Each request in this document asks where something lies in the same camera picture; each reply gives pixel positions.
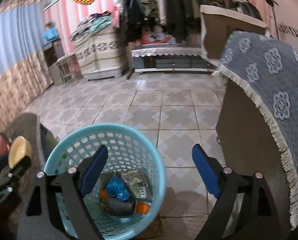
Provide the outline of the orange peel piece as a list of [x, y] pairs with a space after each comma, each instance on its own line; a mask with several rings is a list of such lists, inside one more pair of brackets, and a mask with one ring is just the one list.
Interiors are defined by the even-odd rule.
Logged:
[[109, 194], [106, 191], [106, 188], [101, 189], [101, 191], [100, 191], [100, 197], [102, 199], [108, 199], [110, 197]]

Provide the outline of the grey metal can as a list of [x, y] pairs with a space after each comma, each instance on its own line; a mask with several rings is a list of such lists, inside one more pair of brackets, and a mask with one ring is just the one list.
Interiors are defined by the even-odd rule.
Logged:
[[122, 201], [118, 198], [109, 198], [108, 212], [112, 216], [131, 216], [135, 214], [136, 200]]

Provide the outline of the blue plastic bag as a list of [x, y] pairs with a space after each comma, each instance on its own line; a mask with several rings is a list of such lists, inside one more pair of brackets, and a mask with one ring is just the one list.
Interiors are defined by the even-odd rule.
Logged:
[[126, 201], [130, 198], [127, 185], [122, 178], [113, 176], [106, 184], [106, 191], [110, 197], [116, 197], [121, 201]]

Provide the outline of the orange round lid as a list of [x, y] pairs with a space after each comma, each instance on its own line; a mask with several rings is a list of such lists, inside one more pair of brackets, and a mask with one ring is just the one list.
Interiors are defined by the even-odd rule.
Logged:
[[135, 210], [138, 214], [145, 215], [150, 210], [150, 205], [145, 202], [138, 202], [136, 204]]

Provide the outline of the white paper receipt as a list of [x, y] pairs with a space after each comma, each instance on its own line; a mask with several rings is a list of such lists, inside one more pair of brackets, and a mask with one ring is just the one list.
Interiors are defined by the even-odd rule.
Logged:
[[141, 170], [124, 171], [120, 174], [132, 196], [136, 199], [152, 201], [152, 187]]

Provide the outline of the brown shaggy carpet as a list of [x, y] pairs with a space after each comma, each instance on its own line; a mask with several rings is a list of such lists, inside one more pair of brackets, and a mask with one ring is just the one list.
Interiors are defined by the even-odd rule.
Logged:
[[38, 172], [56, 146], [52, 133], [34, 113], [22, 113], [0, 139], [0, 239], [16, 239], [18, 219]]

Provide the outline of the light blue laundry basket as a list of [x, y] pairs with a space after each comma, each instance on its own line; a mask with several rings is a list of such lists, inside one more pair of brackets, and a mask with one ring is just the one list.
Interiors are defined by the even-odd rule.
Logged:
[[[93, 156], [101, 145], [108, 149], [108, 160], [92, 192], [83, 200], [104, 239], [132, 239], [157, 217], [166, 192], [164, 162], [157, 147], [143, 133], [117, 123], [83, 127], [57, 144], [43, 170], [48, 176], [62, 174]], [[100, 191], [114, 174], [131, 170], [140, 170], [148, 181], [150, 210], [145, 215], [111, 216], [101, 207]]]

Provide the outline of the grey water dispenser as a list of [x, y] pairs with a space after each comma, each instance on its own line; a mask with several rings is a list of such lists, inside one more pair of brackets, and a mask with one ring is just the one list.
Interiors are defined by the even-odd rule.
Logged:
[[42, 48], [44, 59], [46, 60], [49, 73], [54, 85], [63, 84], [63, 79], [60, 74], [60, 68], [57, 65], [57, 60], [65, 56], [61, 39], [53, 40], [45, 44]]

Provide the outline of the grey patterned sofa cover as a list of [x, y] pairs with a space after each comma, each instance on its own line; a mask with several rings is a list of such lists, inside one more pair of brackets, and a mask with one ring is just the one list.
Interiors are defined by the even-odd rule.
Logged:
[[298, 225], [298, 50], [265, 35], [233, 31], [217, 70], [246, 93], [278, 146], [288, 182], [289, 221]]

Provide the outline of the blue covered water bottle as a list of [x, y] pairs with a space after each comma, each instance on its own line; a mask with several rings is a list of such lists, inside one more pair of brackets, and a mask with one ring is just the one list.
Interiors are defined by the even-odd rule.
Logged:
[[53, 41], [58, 40], [60, 38], [60, 34], [58, 32], [58, 29], [54, 25], [53, 22], [47, 22], [45, 24], [45, 27], [47, 28], [46, 31], [43, 34], [43, 38], [47, 41]]

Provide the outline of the cloth covered cabinet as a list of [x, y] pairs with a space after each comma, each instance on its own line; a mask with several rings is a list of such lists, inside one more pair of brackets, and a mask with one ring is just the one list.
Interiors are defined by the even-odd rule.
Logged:
[[121, 77], [127, 69], [126, 49], [112, 26], [95, 34], [84, 32], [74, 38], [73, 44], [80, 72], [87, 80]]

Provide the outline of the low shelf with lace cover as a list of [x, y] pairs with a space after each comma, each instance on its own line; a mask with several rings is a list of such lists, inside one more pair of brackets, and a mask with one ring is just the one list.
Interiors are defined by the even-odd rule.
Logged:
[[128, 50], [128, 63], [134, 73], [215, 71], [219, 60], [210, 59], [200, 46], [184, 44], [145, 44]]

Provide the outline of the pile of folded clothes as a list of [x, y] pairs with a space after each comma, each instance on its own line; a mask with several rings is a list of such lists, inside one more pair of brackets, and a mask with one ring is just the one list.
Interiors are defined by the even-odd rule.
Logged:
[[85, 32], [95, 34], [111, 25], [111, 23], [112, 16], [109, 11], [101, 14], [91, 14], [78, 24], [76, 30], [70, 35], [70, 40], [73, 41], [76, 36], [82, 35]]

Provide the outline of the brown side table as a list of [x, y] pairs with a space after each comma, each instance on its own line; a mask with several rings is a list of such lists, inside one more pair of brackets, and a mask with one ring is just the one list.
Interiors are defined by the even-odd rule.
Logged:
[[201, 56], [205, 60], [219, 60], [227, 38], [233, 31], [264, 35], [265, 22], [241, 12], [212, 5], [201, 5]]

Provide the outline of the clothes rack with garments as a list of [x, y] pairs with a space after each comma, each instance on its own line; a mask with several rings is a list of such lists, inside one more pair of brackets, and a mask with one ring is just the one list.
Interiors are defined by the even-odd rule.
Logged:
[[258, 9], [248, 0], [119, 0], [120, 34], [126, 42], [184, 43], [201, 31], [200, 6], [241, 12], [258, 20]]

